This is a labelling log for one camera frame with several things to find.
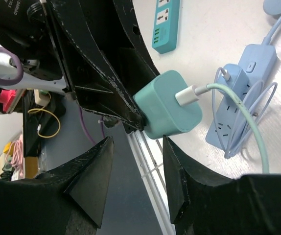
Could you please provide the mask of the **blue charger plug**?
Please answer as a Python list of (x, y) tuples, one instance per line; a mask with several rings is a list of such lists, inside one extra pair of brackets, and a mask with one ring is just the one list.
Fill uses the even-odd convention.
[(249, 83), (247, 74), (236, 64), (226, 64), (223, 70), (226, 75), (221, 74), (217, 82), (229, 87), (239, 98), (242, 98)]

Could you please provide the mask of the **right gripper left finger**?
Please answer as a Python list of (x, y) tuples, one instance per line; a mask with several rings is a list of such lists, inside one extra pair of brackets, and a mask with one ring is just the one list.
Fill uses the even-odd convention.
[(33, 179), (0, 180), (0, 235), (94, 235), (101, 227), (114, 140)]

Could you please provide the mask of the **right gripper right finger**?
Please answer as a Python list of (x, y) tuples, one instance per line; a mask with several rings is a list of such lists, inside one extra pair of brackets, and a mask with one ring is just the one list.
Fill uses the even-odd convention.
[(223, 176), (163, 138), (170, 221), (178, 235), (281, 235), (281, 174)]

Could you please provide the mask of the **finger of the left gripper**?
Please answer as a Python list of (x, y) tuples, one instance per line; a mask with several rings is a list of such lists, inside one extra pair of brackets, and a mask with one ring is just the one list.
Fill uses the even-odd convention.
[(120, 49), (127, 88), (143, 88), (160, 73), (142, 38), (135, 9), (131, 0), (113, 1), (130, 47)]

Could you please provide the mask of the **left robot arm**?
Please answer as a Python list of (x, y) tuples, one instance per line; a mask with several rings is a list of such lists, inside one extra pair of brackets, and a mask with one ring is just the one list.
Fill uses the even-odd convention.
[(0, 0), (0, 87), (62, 91), (85, 111), (143, 130), (134, 95), (156, 69), (130, 0)]

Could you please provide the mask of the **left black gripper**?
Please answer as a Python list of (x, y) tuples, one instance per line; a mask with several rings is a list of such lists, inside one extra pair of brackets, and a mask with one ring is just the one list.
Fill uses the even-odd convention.
[(124, 51), (130, 29), (118, 9), (128, 0), (0, 0), (0, 53), (13, 60), (2, 72), (0, 89), (33, 81), (64, 80), (63, 92), (94, 114), (119, 120), (128, 130), (143, 130), (145, 117), (127, 88)]

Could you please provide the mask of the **teal charger plug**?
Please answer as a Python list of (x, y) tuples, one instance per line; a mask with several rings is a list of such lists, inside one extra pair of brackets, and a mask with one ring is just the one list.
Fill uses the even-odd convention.
[(188, 86), (175, 70), (166, 71), (138, 91), (133, 99), (145, 116), (144, 132), (151, 139), (190, 132), (202, 120), (198, 102), (181, 106), (176, 93)]

